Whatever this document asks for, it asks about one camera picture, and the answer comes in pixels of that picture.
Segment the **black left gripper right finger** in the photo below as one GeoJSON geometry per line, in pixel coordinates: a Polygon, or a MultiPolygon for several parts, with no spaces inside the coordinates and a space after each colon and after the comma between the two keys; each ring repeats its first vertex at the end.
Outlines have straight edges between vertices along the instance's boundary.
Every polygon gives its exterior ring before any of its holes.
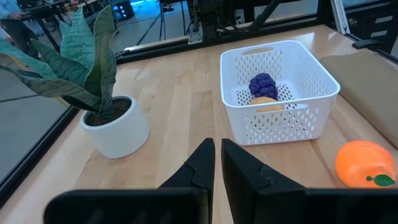
{"type": "Polygon", "coordinates": [[[230,139],[221,162],[234,224],[398,224],[398,190],[306,188],[230,139]]]}

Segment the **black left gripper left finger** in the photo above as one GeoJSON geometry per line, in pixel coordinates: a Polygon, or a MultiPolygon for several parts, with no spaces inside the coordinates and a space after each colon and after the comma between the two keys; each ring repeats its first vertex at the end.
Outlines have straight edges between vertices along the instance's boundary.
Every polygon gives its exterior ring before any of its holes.
{"type": "Polygon", "coordinates": [[[47,204],[44,224],[210,224],[215,143],[204,139],[156,189],[81,189],[47,204]]]}

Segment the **tan toy potato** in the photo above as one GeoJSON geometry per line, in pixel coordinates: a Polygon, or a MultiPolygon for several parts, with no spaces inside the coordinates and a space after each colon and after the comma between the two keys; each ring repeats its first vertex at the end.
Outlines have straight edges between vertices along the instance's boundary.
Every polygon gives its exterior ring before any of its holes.
{"type": "MultiPolygon", "coordinates": [[[[269,97],[266,97],[266,96],[262,96],[262,97],[258,97],[258,98],[252,99],[250,104],[251,105],[258,105],[258,104],[274,103],[274,102],[276,102],[275,99],[269,98],[269,97]]],[[[258,113],[265,113],[265,112],[269,112],[269,111],[280,111],[280,110],[284,110],[284,106],[282,106],[282,105],[269,106],[269,107],[266,107],[266,108],[261,108],[261,109],[257,110],[257,112],[258,113]]]]}

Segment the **orange toy fruit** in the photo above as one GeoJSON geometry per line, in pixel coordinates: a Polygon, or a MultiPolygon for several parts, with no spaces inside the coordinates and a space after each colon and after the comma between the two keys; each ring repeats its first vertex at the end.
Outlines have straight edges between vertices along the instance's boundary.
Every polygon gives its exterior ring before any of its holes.
{"type": "Polygon", "coordinates": [[[352,188],[388,188],[396,184],[392,154],[371,141],[351,141],[340,148],[335,159],[340,180],[352,188]]]}

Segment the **purple toy grapes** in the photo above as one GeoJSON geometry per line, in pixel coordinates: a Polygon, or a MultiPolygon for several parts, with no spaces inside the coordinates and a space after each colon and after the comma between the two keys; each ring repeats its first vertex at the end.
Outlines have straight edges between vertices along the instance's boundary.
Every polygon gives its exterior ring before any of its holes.
{"type": "Polygon", "coordinates": [[[255,98],[268,97],[277,100],[276,82],[268,73],[260,73],[249,82],[249,91],[255,98]]]}

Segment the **white perforated plastic basket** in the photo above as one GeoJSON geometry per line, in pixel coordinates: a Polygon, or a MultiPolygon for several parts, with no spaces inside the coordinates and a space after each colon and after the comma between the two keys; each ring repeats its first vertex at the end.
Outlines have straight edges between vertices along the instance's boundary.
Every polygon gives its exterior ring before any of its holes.
{"type": "Polygon", "coordinates": [[[225,51],[220,56],[221,100],[240,145],[318,138],[340,85],[300,42],[283,40],[225,51]],[[251,104],[250,81],[275,81],[273,103],[251,104]]]}

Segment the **white round plant pot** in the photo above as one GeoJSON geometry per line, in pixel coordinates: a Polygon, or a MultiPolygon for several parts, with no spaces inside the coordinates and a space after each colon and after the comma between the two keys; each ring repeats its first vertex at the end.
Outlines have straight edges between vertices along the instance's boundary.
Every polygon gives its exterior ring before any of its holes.
{"type": "Polygon", "coordinates": [[[80,118],[80,125],[95,147],[108,159],[119,159],[136,152],[149,138],[149,125],[134,97],[115,96],[114,100],[126,100],[130,106],[115,120],[100,126],[88,124],[89,112],[80,118]]]}

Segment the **green snake plant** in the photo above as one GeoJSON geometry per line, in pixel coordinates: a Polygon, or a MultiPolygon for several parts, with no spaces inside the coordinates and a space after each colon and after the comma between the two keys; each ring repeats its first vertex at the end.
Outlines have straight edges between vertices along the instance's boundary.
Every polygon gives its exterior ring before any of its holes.
{"type": "Polygon", "coordinates": [[[49,45],[32,40],[42,56],[35,59],[6,41],[0,41],[0,54],[19,59],[29,70],[1,70],[14,74],[27,88],[47,98],[63,98],[75,108],[89,111],[100,118],[114,113],[113,86],[117,63],[111,49],[115,33],[113,10],[103,8],[93,27],[77,10],[70,26],[60,23],[62,43],[56,51],[49,45]]]}

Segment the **black box with blue lights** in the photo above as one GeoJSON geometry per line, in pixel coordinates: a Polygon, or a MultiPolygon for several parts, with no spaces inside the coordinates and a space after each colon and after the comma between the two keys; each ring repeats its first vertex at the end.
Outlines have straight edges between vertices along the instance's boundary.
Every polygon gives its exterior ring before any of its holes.
{"type": "Polygon", "coordinates": [[[111,0],[111,5],[118,21],[125,21],[134,17],[130,0],[111,0]]]}

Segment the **black drawer cabinet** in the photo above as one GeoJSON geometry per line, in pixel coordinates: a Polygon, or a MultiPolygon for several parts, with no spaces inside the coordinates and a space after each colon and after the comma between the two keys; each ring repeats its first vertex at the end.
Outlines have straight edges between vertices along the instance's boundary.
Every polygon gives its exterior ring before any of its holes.
{"type": "Polygon", "coordinates": [[[351,34],[358,39],[355,48],[391,54],[398,38],[398,3],[349,12],[347,19],[351,34]]]}

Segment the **person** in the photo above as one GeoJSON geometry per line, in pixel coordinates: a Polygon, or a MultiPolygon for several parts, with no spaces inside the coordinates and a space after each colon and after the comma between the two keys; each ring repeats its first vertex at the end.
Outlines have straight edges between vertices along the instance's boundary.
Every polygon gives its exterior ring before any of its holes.
{"type": "Polygon", "coordinates": [[[0,26],[5,28],[6,33],[21,51],[38,59],[39,53],[30,40],[38,40],[38,36],[44,32],[36,21],[21,21],[22,17],[22,11],[16,0],[0,0],[0,26]]]}

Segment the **silver aluminium post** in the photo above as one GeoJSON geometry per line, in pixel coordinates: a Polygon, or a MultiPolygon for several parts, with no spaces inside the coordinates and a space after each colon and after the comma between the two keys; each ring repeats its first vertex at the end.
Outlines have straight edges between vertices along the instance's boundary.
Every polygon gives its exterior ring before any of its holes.
{"type": "Polygon", "coordinates": [[[337,31],[342,35],[350,34],[351,32],[346,18],[343,0],[330,0],[330,3],[337,31]]]}

